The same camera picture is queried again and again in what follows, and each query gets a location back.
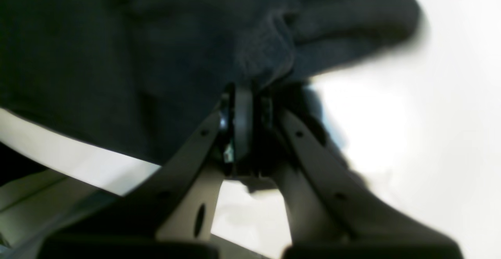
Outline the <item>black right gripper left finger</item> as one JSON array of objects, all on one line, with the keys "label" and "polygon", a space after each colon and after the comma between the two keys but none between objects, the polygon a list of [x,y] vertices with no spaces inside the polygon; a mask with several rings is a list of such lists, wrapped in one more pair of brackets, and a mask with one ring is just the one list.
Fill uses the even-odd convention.
[{"label": "black right gripper left finger", "polygon": [[222,181],[250,152],[253,94],[230,85],[177,153],[110,206],[48,236],[39,259],[218,259],[208,242]]}]

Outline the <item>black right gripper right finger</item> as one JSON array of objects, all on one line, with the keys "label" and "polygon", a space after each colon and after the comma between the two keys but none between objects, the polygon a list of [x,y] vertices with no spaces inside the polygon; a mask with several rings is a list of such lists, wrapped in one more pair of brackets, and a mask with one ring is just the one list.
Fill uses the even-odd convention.
[{"label": "black right gripper right finger", "polygon": [[450,237],[389,206],[358,182],[294,113],[256,99],[258,172],[286,204],[292,244],[284,259],[461,259]]}]

